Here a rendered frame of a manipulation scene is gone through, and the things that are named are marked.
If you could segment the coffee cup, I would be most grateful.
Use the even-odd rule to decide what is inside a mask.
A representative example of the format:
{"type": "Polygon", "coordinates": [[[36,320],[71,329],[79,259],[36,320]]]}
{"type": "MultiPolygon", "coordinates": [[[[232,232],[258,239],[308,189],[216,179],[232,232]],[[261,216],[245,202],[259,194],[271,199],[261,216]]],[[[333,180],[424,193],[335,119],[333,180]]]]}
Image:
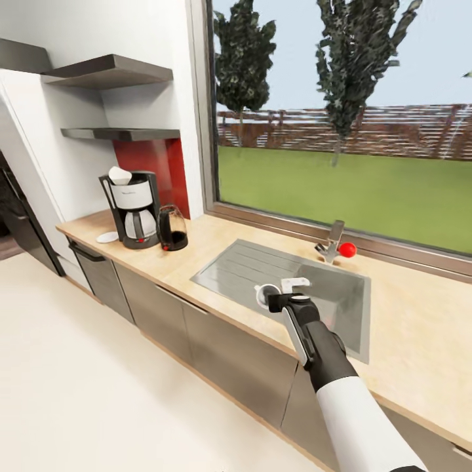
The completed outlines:
{"type": "Polygon", "coordinates": [[[257,303],[262,309],[269,311],[269,300],[268,300],[269,295],[280,294],[281,290],[279,290],[278,287],[272,284],[265,284],[263,286],[256,285],[254,288],[256,289],[257,303]]]}

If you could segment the saucer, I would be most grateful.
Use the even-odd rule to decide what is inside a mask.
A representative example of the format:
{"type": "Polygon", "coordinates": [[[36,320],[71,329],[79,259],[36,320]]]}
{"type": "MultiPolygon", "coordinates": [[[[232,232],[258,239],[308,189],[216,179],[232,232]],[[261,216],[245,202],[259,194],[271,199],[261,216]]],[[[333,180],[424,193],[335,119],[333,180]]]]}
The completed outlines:
{"type": "Polygon", "coordinates": [[[118,235],[118,231],[110,231],[109,233],[103,234],[99,236],[98,242],[105,243],[105,242],[112,242],[116,239],[120,239],[118,235]]]}

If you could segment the paper coffee filter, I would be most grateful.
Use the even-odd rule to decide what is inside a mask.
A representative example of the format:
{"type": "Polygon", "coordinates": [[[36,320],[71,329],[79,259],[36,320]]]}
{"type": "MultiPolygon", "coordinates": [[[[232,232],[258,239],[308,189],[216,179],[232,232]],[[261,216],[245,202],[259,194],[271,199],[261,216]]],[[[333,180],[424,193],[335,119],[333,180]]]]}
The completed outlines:
{"type": "Polygon", "coordinates": [[[129,180],[132,179],[132,174],[130,171],[125,171],[123,169],[113,167],[109,171],[109,177],[116,186],[127,186],[129,180]]]}

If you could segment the electric kettle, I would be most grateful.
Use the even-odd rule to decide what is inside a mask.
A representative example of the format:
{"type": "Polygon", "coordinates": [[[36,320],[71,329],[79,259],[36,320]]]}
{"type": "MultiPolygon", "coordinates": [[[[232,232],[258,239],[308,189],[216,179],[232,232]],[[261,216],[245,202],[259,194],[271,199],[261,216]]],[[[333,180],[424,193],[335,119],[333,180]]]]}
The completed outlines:
{"type": "Polygon", "coordinates": [[[161,247],[168,251],[181,250],[188,246],[186,223],[179,208],[174,204],[160,205],[156,221],[156,232],[161,247]]]}

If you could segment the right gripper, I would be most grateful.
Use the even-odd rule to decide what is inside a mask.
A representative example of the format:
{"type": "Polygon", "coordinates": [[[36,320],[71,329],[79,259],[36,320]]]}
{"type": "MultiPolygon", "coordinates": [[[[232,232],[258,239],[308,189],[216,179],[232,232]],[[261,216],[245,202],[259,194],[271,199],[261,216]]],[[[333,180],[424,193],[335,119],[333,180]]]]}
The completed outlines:
{"type": "MultiPolygon", "coordinates": [[[[291,295],[304,295],[303,293],[292,293],[291,295]]],[[[276,295],[269,295],[269,311],[271,313],[279,313],[282,311],[282,303],[283,300],[287,298],[287,296],[291,296],[290,294],[276,294],[276,295]]]]}

